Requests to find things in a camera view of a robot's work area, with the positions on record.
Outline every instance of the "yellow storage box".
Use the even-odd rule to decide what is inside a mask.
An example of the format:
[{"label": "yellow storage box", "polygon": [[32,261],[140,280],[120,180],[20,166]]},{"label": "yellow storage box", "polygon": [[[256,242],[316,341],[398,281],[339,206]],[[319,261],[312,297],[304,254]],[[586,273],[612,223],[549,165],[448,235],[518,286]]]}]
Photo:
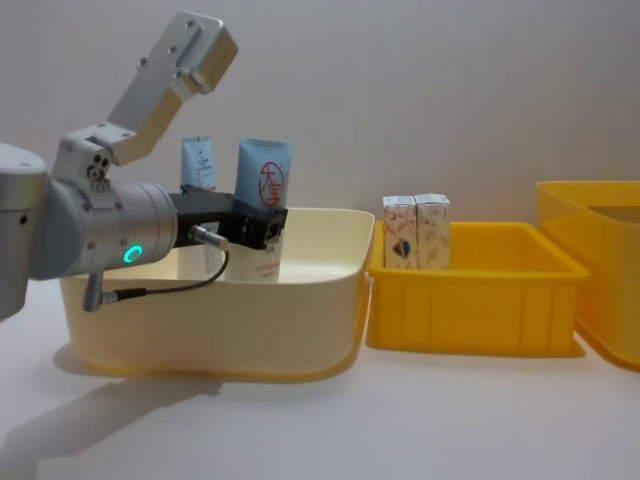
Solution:
[{"label": "yellow storage box", "polygon": [[609,360],[640,368],[640,182],[543,182],[544,233],[593,274],[578,332]]},{"label": "yellow storage box", "polygon": [[576,356],[585,268],[523,223],[453,223],[447,270],[384,268],[376,224],[367,343],[429,353]]}]

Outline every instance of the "white wall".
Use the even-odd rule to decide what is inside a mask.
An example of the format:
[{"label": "white wall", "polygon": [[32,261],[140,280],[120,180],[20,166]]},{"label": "white wall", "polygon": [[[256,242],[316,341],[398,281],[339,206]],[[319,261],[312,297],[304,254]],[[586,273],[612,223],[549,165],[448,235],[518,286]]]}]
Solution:
[{"label": "white wall", "polygon": [[292,206],[442,191],[458,219],[532,219],[539,180],[640,176],[638,0],[3,0],[0,141],[51,161],[183,9],[240,53],[118,177],[175,187],[206,134],[228,190],[239,137],[288,138]]}]

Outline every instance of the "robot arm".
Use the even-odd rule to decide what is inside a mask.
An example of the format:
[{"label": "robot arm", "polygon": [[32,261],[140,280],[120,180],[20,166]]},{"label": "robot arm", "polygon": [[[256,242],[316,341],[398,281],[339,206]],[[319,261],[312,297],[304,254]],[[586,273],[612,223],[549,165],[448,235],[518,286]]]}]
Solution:
[{"label": "robot arm", "polygon": [[111,165],[147,156],[182,103],[215,88],[237,50],[220,20],[179,13],[107,121],[62,138],[50,176],[36,155],[0,144],[0,320],[22,308],[29,278],[90,274],[85,308],[95,310],[105,270],[202,241],[189,233],[199,223],[220,221],[230,241],[251,248],[280,233],[283,209],[264,215],[228,194],[170,195],[107,178]]}]

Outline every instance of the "cardboard box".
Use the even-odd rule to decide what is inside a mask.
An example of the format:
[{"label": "cardboard box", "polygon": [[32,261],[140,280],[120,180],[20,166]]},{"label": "cardboard box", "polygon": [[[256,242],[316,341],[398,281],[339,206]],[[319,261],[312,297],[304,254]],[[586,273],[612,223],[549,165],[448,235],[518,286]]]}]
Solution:
[{"label": "cardboard box", "polygon": [[418,268],[449,267],[449,200],[440,194],[415,195],[418,216]]},{"label": "cardboard box", "polygon": [[418,268],[416,202],[413,197],[384,197],[385,266]]}]

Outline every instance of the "printed label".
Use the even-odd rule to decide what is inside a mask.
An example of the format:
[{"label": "printed label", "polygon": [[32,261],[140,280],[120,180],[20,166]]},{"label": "printed label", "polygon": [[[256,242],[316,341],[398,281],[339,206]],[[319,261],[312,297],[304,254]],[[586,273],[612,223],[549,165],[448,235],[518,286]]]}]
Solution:
[{"label": "printed label", "polygon": [[258,188],[265,206],[272,208],[278,205],[284,188],[284,175],[278,165],[267,162],[262,166]]}]

